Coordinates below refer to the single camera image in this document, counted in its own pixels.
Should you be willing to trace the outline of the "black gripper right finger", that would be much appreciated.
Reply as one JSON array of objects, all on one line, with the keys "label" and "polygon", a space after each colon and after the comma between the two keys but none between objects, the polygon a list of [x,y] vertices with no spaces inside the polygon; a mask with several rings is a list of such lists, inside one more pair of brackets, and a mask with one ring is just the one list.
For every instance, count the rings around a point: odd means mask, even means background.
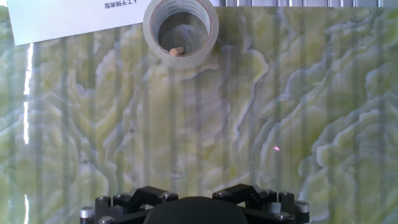
[{"label": "black gripper right finger", "polygon": [[308,224],[310,206],[292,192],[265,190],[258,185],[237,184],[212,193],[212,198],[233,204],[248,224]]}]

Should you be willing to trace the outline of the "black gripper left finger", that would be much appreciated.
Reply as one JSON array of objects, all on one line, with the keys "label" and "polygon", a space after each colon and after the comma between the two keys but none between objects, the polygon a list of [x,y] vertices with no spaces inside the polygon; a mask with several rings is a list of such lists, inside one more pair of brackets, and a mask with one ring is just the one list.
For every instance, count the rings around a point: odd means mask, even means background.
[{"label": "black gripper left finger", "polygon": [[95,198],[93,205],[80,208],[80,224],[144,223],[150,209],[178,199],[178,194],[145,186],[113,196]]}]

